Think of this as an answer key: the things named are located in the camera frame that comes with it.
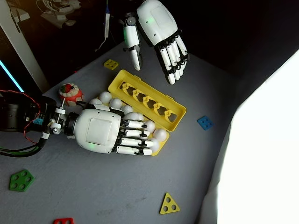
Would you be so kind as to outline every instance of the red wire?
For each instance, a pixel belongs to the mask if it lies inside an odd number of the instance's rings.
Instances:
[[[24,127],[24,132],[23,132],[24,137],[25,137],[28,141],[31,141],[32,143],[37,143],[37,142],[31,140],[30,138],[28,138],[28,137],[26,136],[26,129],[27,129],[27,127],[28,127],[28,126],[29,126],[29,125],[30,125],[36,118],[38,118],[39,114],[41,113],[41,106],[40,106],[40,105],[39,105],[33,98],[31,98],[30,96],[28,96],[26,93],[23,93],[23,92],[17,92],[17,91],[13,91],[13,90],[0,90],[0,91],[2,91],[2,92],[13,92],[13,93],[17,93],[17,94],[24,95],[24,96],[28,97],[29,99],[31,99],[32,102],[35,103],[35,104],[37,105],[37,107],[38,107],[38,113],[37,113],[36,117],[35,117],[34,119],[32,119],[32,120],[31,120],[31,121]]]

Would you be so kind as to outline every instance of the dark background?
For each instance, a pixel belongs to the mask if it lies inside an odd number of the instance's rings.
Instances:
[[[123,41],[118,18],[129,1],[110,0],[109,38],[103,38],[105,0],[82,0],[68,15],[77,23],[58,29],[40,17],[34,0],[19,0],[30,19],[20,23],[50,85],[62,81]],[[190,53],[229,72],[236,81],[237,104],[299,48],[299,3],[282,0],[161,0],[183,30]]]

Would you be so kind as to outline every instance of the white fabric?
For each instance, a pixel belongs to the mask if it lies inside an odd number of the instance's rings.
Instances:
[[[199,223],[299,223],[298,52],[239,107],[224,152]]]

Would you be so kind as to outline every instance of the green pentagon block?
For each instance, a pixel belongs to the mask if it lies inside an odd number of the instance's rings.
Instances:
[[[19,173],[11,175],[9,189],[24,192],[32,184],[33,180],[34,177],[31,173],[24,169]]]

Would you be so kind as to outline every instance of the red and white cupcake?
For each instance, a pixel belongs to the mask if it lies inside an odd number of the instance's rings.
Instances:
[[[77,101],[83,101],[83,93],[74,83],[63,84],[59,89],[61,100],[65,98],[68,106],[75,106]]]

